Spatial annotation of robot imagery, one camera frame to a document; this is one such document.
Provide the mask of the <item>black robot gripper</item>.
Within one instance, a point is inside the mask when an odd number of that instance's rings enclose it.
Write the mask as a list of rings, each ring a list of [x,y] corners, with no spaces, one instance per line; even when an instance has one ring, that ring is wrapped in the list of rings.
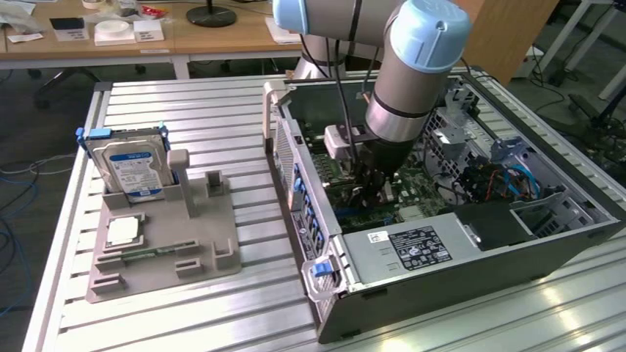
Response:
[[[393,176],[412,151],[415,141],[388,142],[375,139],[363,142],[356,163],[356,181],[359,183],[381,183]]]

